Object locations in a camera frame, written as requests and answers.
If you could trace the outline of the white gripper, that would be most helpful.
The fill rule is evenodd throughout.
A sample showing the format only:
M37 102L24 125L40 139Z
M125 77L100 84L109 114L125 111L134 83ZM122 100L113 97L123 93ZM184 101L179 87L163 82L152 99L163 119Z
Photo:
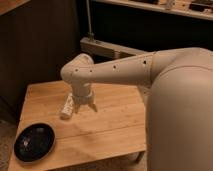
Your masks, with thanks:
M78 113L80 105L89 104L89 107L97 112L97 106L93 102L94 93L90 83L77 83L72 85L72 97L74 100L74 113Z

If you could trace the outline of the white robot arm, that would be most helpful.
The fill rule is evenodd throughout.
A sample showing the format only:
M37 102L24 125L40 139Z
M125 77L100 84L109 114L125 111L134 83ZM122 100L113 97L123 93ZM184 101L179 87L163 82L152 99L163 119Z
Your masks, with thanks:
M150 88L147 171L213 171L213 51L180 48L95 64L80 54L61 69L76 107L93 83Z

